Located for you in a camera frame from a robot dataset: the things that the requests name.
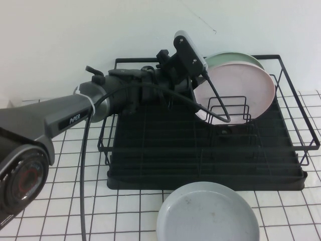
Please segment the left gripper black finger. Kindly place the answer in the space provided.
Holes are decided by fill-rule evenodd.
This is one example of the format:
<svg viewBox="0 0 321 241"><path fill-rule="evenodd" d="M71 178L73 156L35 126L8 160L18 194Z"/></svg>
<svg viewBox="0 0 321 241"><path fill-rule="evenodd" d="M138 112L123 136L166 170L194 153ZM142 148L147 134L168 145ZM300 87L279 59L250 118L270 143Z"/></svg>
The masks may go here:
<svg viewBox="0 0 321 241"><path fill-rule="evenodd" d="M199 76L199 77L192 77L192 87L198 87L199 85L203 84L206 80L206 78Z"/></svg>

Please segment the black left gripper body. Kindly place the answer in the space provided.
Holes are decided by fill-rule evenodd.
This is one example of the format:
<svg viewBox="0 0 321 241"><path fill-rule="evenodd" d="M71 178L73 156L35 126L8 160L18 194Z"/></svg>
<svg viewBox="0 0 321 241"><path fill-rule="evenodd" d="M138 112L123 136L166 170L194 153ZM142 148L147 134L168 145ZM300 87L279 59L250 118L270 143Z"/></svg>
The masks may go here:
<svg viewBox="0 0 321 241"><path fill-rule="evenodd" d="M151 83L179 94L191 92L198 87L198 75L191 75L185 67L151 68Z"/></svg>

